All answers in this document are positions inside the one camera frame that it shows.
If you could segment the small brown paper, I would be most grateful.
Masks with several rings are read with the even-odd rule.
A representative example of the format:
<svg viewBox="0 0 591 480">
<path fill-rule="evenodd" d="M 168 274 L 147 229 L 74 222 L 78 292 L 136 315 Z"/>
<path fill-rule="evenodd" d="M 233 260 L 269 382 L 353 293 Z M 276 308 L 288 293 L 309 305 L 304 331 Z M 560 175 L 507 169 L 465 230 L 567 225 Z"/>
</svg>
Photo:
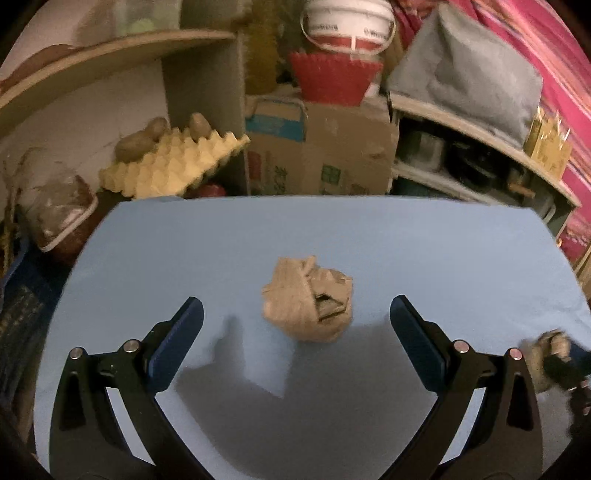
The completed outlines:
<svg viewBox="0 0 591 480">
<path fill-rule="evenodd" d="M 559 385 L 564 369 L 572 360 L 571 341 L 562 330 L 543 333 L 536 340 L 523 340 L 519 347 L 524 355 L 536 393 Z"/>
</svg>

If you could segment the brown paper ball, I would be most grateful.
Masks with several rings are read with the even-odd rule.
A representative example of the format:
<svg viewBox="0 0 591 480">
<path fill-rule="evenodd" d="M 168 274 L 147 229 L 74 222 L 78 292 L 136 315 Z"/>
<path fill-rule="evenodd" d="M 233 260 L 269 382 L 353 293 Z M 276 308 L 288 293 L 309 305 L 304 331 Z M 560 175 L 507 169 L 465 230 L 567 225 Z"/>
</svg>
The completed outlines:
<svg viewBox="0 0 591 480">
<path fill-rule="evenodd" d="M 262 295 L 263 318 L 297 341 L 335 341 L 353 319 L 353 278 L 314 256 L 278 258 Z"/>
</svg>

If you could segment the light blue table cloth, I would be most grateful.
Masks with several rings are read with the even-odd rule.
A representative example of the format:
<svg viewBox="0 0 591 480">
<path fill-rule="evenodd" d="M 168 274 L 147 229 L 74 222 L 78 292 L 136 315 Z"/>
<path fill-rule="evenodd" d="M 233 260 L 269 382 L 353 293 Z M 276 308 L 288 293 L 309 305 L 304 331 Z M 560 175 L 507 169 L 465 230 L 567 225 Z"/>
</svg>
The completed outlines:
<svg viewBox="0 0 591 480">
<path fill-rule="evenodd" d="M 329 344 L 263 319 L 280 257 L 353 279 Z M 36 386 L 40 460 L 69 351 L 142 338 L 190 296 L 204 327 L 158 402 L 218 479 L 376 479 L 431 409 L 389 321 L 394 296 L 452 339 L 502 354 L 563 329 L 590 343 L 569 262 L 527 209 L 408 197 L 241 197 L 119 204 L 87 242 L 51 320 Z"/>
</svg>

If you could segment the yellow wicker basket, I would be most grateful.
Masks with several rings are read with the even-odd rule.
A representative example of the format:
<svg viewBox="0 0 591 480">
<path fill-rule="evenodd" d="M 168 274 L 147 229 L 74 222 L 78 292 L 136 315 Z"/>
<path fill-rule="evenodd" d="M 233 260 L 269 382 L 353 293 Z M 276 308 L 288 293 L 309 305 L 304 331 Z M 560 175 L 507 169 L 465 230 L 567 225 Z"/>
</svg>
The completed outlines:
<svg viewBox="0 0 591 480">
<path fill-rule="evenodd" d="M 563 125 L 562 117 L 558 113 L 549 115 L 539 106 L 524 151 L 552 178 L 561 181 L 572 152 L 569 136 L 570 129 Z"/>
</svg>

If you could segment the dusty plastic bag container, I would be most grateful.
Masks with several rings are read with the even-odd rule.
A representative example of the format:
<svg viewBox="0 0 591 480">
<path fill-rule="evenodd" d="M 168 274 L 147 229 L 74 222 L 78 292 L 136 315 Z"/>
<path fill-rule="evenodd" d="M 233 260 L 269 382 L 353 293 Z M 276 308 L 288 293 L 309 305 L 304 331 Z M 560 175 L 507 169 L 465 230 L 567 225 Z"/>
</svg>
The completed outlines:
<svg viewBox="0 0 591 480">
<path fill-rule="evenodd" d="M 21 172 L 18 206 L 43 253 L 76 249 L 75 235 L 98 206 L 84 178 L 67 164 L 32 152 Z"/>
</svg>

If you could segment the grey wooden shelf cabinet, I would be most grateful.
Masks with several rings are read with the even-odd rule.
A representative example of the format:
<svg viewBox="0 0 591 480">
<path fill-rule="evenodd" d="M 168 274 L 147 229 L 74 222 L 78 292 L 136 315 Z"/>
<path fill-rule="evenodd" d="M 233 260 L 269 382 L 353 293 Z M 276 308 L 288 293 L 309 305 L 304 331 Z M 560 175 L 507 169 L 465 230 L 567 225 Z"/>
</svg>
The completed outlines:
<svg viewBox="0 0 591 480">
<path fill-rule="evenodd" d="M 558 237 L 582 206 L 522 149 L 433 104 L 388 95 L 399 140 L 391 193 L 533 210 Z"/>
</svg>

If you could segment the yellow egg tray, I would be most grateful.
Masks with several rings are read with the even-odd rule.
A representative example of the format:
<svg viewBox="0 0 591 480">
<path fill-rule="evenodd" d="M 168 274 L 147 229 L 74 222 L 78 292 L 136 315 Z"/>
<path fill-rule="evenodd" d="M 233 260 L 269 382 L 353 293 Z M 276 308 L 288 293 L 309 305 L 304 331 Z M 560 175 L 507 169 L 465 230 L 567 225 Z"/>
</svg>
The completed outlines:
<svg viewBox="0 0 591 480">
<path fill-rule="evenodd" d="M 173 129 L 140 160 L 117 162 L 100 170 L 99 184 L 133 200 L 181 196 L 187 188 L 198 187 L 217 174 L 249 143 L 249 136 L 221 135 L 215 130 L 193 141 L 187 131 Z"/>
</svg>

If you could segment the brown potato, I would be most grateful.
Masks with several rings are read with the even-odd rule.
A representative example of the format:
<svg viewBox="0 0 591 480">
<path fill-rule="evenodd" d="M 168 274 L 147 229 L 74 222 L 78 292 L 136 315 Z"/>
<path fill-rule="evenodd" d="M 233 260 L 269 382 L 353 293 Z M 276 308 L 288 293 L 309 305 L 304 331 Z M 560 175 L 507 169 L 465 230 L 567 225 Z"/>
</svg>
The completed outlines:
<svg viewBox="0 0 591 480">
<path fill-rule="evenodd" d="M 155 142 L 145 131 L 138 131 L 121 138 L 114 148 L 116 162 L 130 163 L 140 160 L 149 153 Z"/>
<path fill-rule="evenodd" d="M 199 112 L 194 112 L 190 115 L 188 129 L 190 137 L 194 142 L 197 142 L 201 138 L 208 138 L 212 131 L 211 124 Z"/>
</svg>

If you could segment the striped pink red cloth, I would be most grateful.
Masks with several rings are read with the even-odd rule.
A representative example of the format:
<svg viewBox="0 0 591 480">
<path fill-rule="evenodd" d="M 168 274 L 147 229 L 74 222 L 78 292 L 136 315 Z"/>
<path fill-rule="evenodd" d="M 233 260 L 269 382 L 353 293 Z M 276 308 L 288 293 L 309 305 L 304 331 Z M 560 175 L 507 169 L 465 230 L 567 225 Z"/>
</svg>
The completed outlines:
<svg viewBox="0 0 591 480">
<path fill-rule="evenodd" d="M 407 49 L 424 21 L 448 3 L 494 32 L 541 74 L 539 106 L 558 113 L 570 129 L 570 160 L 563 175 L 582 203 L 567 226 L 565 249 L 590 240 L 590 61 L 567 24 L 547 1 L 408 1 L 398 5 Z"/>
</svg>

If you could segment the grey fabric bag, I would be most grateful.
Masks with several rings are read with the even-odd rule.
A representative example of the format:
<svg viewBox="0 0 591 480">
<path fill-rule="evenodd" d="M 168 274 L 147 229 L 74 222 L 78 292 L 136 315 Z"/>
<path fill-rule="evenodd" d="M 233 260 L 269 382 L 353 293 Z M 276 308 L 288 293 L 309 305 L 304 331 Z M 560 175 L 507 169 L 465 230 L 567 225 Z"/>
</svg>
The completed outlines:
<svg viewBox="0 0 591 480">
<path fill-rule="evenodd" d="M 541 100 L 543 79 L 509 43 L 444 3 L 424 21 L 387 87 L 521 148 Z"/>
</svg>

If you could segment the cardboard box blue label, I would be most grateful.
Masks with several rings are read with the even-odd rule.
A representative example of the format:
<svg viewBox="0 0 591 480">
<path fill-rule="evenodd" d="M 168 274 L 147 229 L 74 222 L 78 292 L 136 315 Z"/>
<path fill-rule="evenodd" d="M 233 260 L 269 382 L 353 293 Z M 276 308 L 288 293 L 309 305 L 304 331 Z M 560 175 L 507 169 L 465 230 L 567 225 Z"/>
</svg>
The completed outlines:
<svg viewBox="0 0 591 480">
<path fill-rule="evenodd" d="M 356 107 L 307 102 L 297 90 L 246 98 L 253 195 L 384 195 L 399 130 L 386 98 Z"/>
</svg>

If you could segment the red plastic basket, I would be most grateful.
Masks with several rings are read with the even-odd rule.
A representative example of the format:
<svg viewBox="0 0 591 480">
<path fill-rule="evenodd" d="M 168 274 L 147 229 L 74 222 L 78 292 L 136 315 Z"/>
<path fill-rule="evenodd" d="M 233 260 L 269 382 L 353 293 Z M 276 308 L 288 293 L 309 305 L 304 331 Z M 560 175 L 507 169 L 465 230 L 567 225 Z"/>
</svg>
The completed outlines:
<svg viewBox="0 0 591 480">
<path fill-rule="evenodd" d="M 342 54 L 293 52 L 288 59 L 304 101 L 328 105 L 360 106 L 383 70 L 382 62 Z"/>
</svg>

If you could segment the white red plastic bucket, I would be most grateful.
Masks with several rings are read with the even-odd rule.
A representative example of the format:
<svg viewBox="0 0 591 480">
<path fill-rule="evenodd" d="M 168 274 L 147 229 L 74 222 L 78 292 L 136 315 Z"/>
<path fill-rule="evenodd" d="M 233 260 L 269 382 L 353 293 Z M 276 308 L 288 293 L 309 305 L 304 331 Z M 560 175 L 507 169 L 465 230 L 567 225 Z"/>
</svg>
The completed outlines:
<svg viewBox="0 0 591 480">
<path fill-rule="evenodd" d="M 307 1 L 300 17 L 301 32 L 318 49 L 342 54 L 380 55 L 397 31 L 388 1 Z"/>
</svg>

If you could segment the yellow oil jug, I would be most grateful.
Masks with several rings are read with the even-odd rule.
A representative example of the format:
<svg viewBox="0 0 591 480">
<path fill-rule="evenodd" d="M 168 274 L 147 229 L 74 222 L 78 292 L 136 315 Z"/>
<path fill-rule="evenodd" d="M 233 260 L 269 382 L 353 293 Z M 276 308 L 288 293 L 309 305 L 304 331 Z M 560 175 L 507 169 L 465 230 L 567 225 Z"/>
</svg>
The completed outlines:
<svg viewBox="0 0 591 480">
<path fill-rule="evenodd" d="M 245 27 L 245 93 L 266 95 L 293 82 L 283 40 L 283 1 L 252 1 Z"/>
</svg>

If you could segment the wall shelf plank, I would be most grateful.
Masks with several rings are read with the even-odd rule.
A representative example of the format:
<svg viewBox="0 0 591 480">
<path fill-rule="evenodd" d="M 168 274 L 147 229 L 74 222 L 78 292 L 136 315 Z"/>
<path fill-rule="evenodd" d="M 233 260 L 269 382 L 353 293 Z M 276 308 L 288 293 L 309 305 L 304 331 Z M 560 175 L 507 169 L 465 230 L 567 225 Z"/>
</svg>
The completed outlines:
<svg viewBox="0 0 591 480">
<path fill-rule="evenodd" d="M 1 94 L 1 135 L 9 135 L 59 97 L 103 77 L 195 47 L 235 39 L 235 34 L 221 30 L 169 30 L 79 49 L 41 67 Z"/>
</svg>

